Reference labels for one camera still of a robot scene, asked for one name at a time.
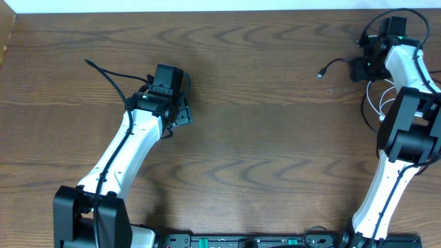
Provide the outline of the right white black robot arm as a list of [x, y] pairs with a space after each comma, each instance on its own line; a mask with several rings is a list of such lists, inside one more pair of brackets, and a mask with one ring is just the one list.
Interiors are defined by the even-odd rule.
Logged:
[[342, 239], [345, 247], [419, 245], [416, 236], [390, 238], [389, 222], [411, 179], [440, 160], [440, 88], [424, 64], [422, 45], [403, 34], [364, 36], [368, 81], [392, 79], [397, 95], [377, 134], [378, 167]]

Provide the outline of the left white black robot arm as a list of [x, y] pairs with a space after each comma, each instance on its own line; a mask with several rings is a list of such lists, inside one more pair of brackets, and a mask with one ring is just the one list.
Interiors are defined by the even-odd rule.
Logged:
[[125, 206], [147, 153], [165, 130], [192, 122], [188, 100], [135, 93], [121, 126], [93, 169], [53, 199], [55, 247], [153, 247], [155, 231], [131, 224]]

